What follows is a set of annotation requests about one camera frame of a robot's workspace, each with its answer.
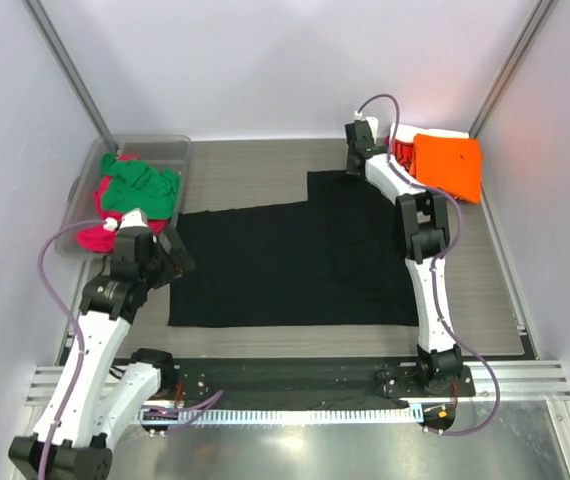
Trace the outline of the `black t-shirt blue logo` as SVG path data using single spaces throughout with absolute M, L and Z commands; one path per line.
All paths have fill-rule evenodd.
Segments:
M 169 326 L 417 326 L 393 203 L 340 171 L 308 173 L 307 194 L 181 216 L 196 268 L 170 286 Z

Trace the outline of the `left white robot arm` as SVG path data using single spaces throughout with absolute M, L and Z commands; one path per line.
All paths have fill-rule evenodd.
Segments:
M 178 385 L 168 352 L 140 349 L 109 394 L 103 392 L 116 354 L 150 291 L 194 270 L 176 232 L 156 234 L 133 209 L 118 222 L 109 271 L 83 288 L 71 316 L 74 340 L 49 403 L 8 457 L 27 479 L 105 479 L 121 435 L 150 398 Z

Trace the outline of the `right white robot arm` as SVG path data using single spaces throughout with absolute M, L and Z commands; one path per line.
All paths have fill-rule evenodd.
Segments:
M 450 235 L 449 198 L 412 178 L 390 148 L 376 142 L 377 124 L 355 112 L 345 125 L 346 171 L 364 178 L 393 203 L 396 248 L 409 272 L 418 314 L 410 389 L 430 396 L 472 397 L 475 390 L 454 337 L 446 291 L 445 256 L 458 241 Z

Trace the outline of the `red white folded t-shirt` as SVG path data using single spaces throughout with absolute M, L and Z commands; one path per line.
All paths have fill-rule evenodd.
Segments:
M 412 172 L 412 163 L 414 159 L 414 140 L 417 135 L 427 135 L 438 138 L 462 138 L 468 139 L 470 135 L 467 132 L 436 129 L 436 128 L 420 128 L 411 125 L 392 123 L 389 128 L 389 135 L 386 137 L 385 145 L 390 144 L 392 134 L 395 133 L 392 142 L 392 153 L 397 162 L 408 172 Z

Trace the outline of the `pink t-shirt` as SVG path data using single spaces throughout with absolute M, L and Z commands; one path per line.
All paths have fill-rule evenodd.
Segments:
M 116 156 L 121 160 L 135 159 L 133 156 Z M 100 207 L 98 196 L 106 184 L 107 181 L 103 180 L 102 176 L 101 183 L 93 195 L 95 208 L 103 223 L 101 225 L 83 229 L 76 234 L 77 243 L 81 247 L 98 254 L 108 254 L 113 251 L 116 240 L 116 225 L 120 223 L 123 216 L 126 214 L 106 212 Z M 159 234 L 170 223 L 172 217 L 167 220 L 147 219 L 150 229 L 154 233 Z

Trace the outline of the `green t-shirt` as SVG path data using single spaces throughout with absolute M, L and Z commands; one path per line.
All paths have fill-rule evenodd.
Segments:
M 157 169 L 138 159 L 121 160 L 113 153 L 100 160 L 106 186 L 99 194 L 106 212 L 127 213 L 140 209 L 148 219 L 170 219 L 178 199 L 181 176 L 171 169 Z

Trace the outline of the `orange folded t-shirt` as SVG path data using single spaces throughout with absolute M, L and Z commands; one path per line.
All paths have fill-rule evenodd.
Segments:
M 410 174 L 420 183 L 455 198 L 481 201 L 483 154 L 480 142 L 418 134 L 413 141 Z

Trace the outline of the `clear plastic bin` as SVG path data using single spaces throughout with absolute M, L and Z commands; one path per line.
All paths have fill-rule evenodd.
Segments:
M 177 196 L 174 215 L 170 224 L 176 225 L 185 196 L 185 187 L 192 157 L 192 141 L 185 135 L 163 134 L 115 134 L 114 142 L 119 147 L 117 153 L 133 156 L 159 171 L 172 170 L 181 178 L 181 186 Z M 101 179 L 101 158 L 110 151 L 110 144 L 99 137 L 90 146 L 80 174 L 72 183 L 68 198 L 67 210 L 61 227 L 81 221 L 98 220 L 99 215 L 94 205 L 94 192 Z

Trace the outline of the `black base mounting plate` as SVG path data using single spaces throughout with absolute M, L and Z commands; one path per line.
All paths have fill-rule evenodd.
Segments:
M 249 401 L 343 393 L 354 399 L 476 395 L 470 364 L 454 377 L 428 382 L 409 357 L 183 358 L 174 366 L 191 402 L 219 390 L 226 400 Z

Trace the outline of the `right aluminium frame post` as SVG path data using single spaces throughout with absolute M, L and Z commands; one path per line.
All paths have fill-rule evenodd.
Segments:
M 469 135 L 472 138 L 478 138 L 483 131 L 558 3 L 558 0 L 535 2 L 534 8 L 517 35 L 514 45 L 471 124 Z

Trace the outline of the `aluminium frame post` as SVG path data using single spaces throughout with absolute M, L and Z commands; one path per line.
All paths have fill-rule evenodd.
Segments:
M 30 14 L 41 36 L 45 40 L 59 68 L 79 100 L 85 114 L 92 123 L 99 137 L 107 142 L 108 147 L 112 151 L 116 152 L 118 150 L 118 144 L 114 140 L 113 134 L 104 120 L 103 115 L 82 79 L 71 55 L 64 45 L 62 38 L 60 37 L 42 2 L 39 0 L 25 0 L 23 1 L 23 5 Z
M 478 138 L 483 131 L 558 3 L 558 0 L 535 2 L 534 8 L 517 35 L 514 45 L 471 124 L 469 135 L 472 138 Z

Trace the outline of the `aluminium extrusion rail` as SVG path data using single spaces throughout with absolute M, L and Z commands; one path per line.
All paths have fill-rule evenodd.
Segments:
M 501 401 L 570 401 L 570 386 L 558 360 L 499 360 L 489 362 L 498 380 Z M 495 397 L 489 371 L 469 362 L 477 399 Z M 26 406 L 45 406 L 58 383 L 62 366 L 38 366 L 25 400 Z

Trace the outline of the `left aluminium frame post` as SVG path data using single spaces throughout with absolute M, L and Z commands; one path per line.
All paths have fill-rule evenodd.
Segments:
M 39 0 L 25 0 L 23 1 L 23 5 L 30 14 L 41 36 L 45 40 L 59 68 L 79 100 L 85 114 L 92 123 L 99 137 L 107 142 L 108 147 L 112 151 L 116 152 L 118 150 L 118 144 L 114 140 L 113 134 L 104 120 L 103 115 L 82 79 L 71 55 L 64 45 L 62 38 L 60 37 L 42 2 Z

